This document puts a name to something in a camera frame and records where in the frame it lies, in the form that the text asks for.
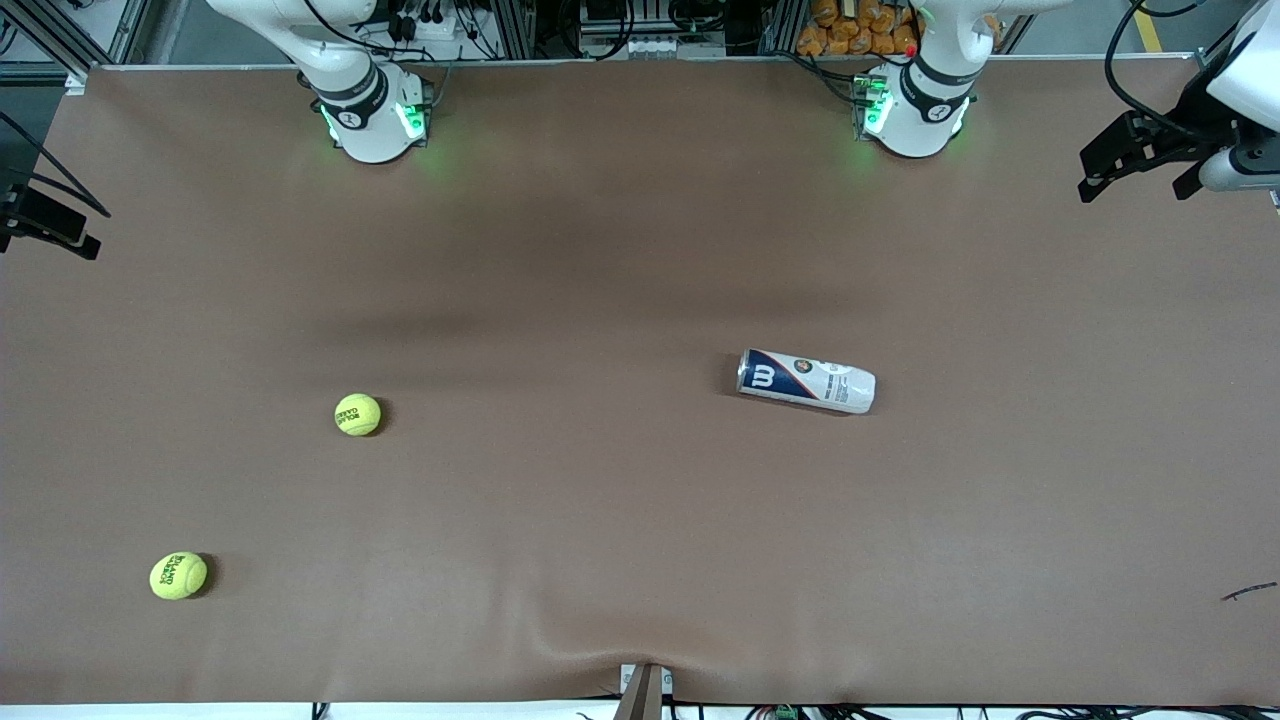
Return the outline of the yellow-green tennis ball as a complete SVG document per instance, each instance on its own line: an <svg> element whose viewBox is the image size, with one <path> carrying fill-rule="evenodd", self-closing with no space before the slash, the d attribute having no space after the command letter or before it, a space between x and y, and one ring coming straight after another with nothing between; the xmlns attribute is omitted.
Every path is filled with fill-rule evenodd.
<svg viewBox="0 0 1280 720"><path fill-rule="evenodd" d="M196 552L168 553L152 566L148 587L160 600L187 600L198 594L209 579L209 564Z"/></svg>
<svg viewBox="0 0 1280 720"><path fill-rule="evenodd" d="M366 393L347 395L335 405L333 420L346 436L370 436L381 424L380 401Z"/></svg>

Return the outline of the blue white tennis ball can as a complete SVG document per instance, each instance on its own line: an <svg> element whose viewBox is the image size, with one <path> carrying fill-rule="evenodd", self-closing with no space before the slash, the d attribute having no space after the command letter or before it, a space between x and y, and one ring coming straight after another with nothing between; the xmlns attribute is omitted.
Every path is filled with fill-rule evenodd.
<svg viewBox="0 0 1280 720"><path fill-rule="evenodd" d="M746 348L736 375L741 395L845 415L870 411L877 378L856 366Z"/></svg>

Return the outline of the orange objects pile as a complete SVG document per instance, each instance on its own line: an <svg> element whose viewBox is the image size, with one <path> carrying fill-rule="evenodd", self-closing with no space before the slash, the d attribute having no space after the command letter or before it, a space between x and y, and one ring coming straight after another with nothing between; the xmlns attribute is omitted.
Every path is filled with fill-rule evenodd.
<svg viewBox="0 0 1280 720"><path fill-rule="evenodd" d="M910 0L805 0L794 51L800 56L918 54L927 14Z"/></svg>

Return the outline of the white power strip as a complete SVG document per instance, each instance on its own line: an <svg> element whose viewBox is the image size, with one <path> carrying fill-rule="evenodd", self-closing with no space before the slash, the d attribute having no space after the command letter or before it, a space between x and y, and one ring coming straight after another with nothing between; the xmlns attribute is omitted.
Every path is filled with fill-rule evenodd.
<svg viewBox="0 0 1280 720"><path fill-rule="evenodd" d="M387 31L393 42L444 42L471 31L456 0L385 0Z"/></svg>

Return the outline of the grey control box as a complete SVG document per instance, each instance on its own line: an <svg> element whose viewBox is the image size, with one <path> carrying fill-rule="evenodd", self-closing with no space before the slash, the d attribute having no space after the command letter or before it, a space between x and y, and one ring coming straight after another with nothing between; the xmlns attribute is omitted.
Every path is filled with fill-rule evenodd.
<svg viewBox="0 0 1280 720"><path fill-rule="evenodd" d="M721 58L728 0L563 0L558 31L590 60Z"/></svg>

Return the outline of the brown table mat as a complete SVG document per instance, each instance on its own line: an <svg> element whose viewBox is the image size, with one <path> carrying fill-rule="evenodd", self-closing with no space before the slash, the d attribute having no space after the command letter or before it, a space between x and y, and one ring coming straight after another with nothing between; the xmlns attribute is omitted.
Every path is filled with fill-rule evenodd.
<svg viewBox="0 0 1280 720"><path fill-rule="evenodd" d="M369 167L288 70L93 74L47 145L99 259L0 258L0 705L652 661L723 705L1280 706L1280 215L1179 164L1083 204L1101 76L996 61L909 161L787 61L461 67ZM876 401L741 395L746 348Z"/></svg>

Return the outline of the aluminium frame profile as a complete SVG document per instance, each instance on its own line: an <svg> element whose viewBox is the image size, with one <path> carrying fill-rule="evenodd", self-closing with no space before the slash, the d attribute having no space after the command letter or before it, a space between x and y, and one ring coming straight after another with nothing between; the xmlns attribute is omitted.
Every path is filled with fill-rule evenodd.
<svg viewBox="0 0 1280 720"><path fill-rule="evenodd" d="M81 88L145 56L157 0L0 0L0 86Z"/></svg>

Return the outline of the aluminium frame post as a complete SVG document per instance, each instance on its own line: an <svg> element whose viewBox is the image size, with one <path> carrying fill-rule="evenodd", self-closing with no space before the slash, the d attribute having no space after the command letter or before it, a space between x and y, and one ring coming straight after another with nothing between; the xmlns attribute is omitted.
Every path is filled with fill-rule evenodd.
<svg viewBox="0 0 1280 720"><path fill-rule="evenodd" d="M810 19L808 3L809 0L762 0L768 13L758 47L760 55L795 51L799 36Z"/></svg>
<svg viewBox="0 0 1280 720"><path fill-rule="evenodd" d="M488 0L500 41L500 56L508 61L535 58L539 0Z"/></svg>

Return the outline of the metal table clamp bracket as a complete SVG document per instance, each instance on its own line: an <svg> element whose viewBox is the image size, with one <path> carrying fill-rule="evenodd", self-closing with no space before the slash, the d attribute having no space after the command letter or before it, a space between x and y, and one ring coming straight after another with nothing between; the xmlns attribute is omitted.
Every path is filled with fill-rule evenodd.
<svg viewBox="0 0 1280 720"><path fill-rule="evenodd" d="M675 680L658 664L625 664L620 667L620 703L613 720L666 720Z"/></svg>

